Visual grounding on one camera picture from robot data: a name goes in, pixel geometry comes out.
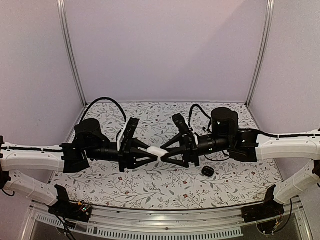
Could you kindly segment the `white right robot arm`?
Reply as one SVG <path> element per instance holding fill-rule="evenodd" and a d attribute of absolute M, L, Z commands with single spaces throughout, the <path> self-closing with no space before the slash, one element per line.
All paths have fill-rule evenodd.
<path fill-rule="evenodd" d="M 239 128 L 238 113 L 218 107 L 211 112 L 212 130 L 197 136 L 180 114 L 172 117 L 179 133 L 161 146 L 161 161 L 185 168 L 199 166 L 199 157 L 226 151 L 238 162 L 268 159 L 308 159 L 308 163 L 284 182 L 268 188 L 258 213 L 269 218 L 291 198 L 320 182 L 320 131 L 271 134 L 257 129 Z"/>

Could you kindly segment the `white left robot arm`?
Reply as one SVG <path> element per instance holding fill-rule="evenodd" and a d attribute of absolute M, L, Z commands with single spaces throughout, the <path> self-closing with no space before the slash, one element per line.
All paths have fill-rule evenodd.
<path fill-rule="evenodd" d="M 61 173 L 78 173 L 89 168 L 90 160 L 117 162 L 120 172 L 134 170 L 152 163 L 167 151 L 148 146 L 134 138 L 139 120 L 131 118 L 120 133 L 117 142 L 111 142 L 101 130 L 100 122 L 89 118 L 74 128 L 72 143 L 37 147 L 0 142 L 0 188 L 27 198 L 54 206 L 63 216 L 74 213 L 67 190 L 54 187 L 24 175 L 20 170 L 50 170 Z"/>

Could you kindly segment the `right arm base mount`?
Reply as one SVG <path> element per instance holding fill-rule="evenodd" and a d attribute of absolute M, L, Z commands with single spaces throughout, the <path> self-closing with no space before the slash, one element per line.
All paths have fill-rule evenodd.
<path fill-rule="evenodd" d="M 271 221 L 257 224 L 257 229 L 264 235 L 270 235 L 276 232 L 285 213 L 284 204 L 275 201 L 275 188 L 276 185 L 274 184 L 267 189 L 262 203 L 241 208 L 241 216 L 245 223 L 273 218 Z"/>

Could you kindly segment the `white earbud charging case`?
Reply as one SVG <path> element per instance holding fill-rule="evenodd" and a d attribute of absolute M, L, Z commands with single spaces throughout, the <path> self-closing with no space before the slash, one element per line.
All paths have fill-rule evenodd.
<path fill-rule="evenodd" d="M 168 153 L 168 151 L 155 146 L 150 146 L 146 151 L 149 154 L 157 156 L 158 158 L 161 158 Z"/>

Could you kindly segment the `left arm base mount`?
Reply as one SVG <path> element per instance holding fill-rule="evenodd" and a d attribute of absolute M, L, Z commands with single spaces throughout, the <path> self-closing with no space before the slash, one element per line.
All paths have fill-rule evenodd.
<path fill-rule="evenodd" d="M 54 187 L 57 190 L 57 202 L 48 207 L 48 212 L 65 219 L 88 223 L 93 205 L 84 200 L 71 202 L 64 187 L 57 184 Z"/>

